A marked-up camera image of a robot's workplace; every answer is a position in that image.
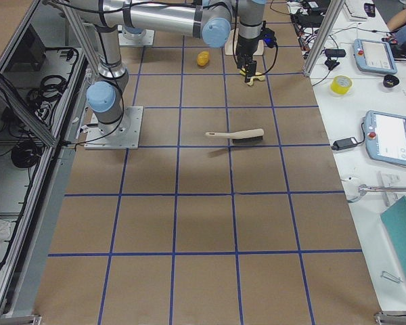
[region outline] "blue joint cap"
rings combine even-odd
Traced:
[[[225,18],[209,20],[203,27],[203,41],[210,47],[222,47],[229,38],[230,22]]]
[[[116,92],[109,83],[98,81],[87,89],[86,98],[93,111],[104,113],[114,105]]]
[[[130,34],[141,34],[144,29],[123,26],[123,28]]]

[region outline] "black round object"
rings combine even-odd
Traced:
[[[394,86],[397,86],[399,83],[400,83],[399,78],[393,76],[392,74],[387,74],[384,77],[384,86],[386,88],[393,88]]]
[[[41,155],[42,148],[33,141],[26,140],[12,149],[11,160],[15,167],[30,168],[38,163]]]

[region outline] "white keyboard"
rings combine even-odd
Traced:
[[[368,18],[364,10],[363,0],[346,0],[343,10],[350,20],[362,22]]]

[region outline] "person's arm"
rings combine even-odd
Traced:
[[[406,9],[396,14],[390,19],[389,22],[386,23],[390,32],[402,27],[404,24],[406,24]]]

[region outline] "yellow object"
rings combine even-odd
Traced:
[[[240,74],[242,74],[243,76],[245,76],[245,71],[244,69],[239,70]],[[256,75],[251,77],[251,80],[248,81],[246,84],[248,86],[253,86],[254,85],[254,80],[258,80],[258,81],[265,81],[265,76],[263,76],[260,72],[256,72]]]
[[[331,90],[338,95],[344,95],[352,87],[352,81],[346,76],[337,76],[331,84]]]
[[[210,55],[209,55],[208,51],[200,52],[197,55],[197,64],[199,66],[205,66],[209,62],[209,59],[210,59]]]

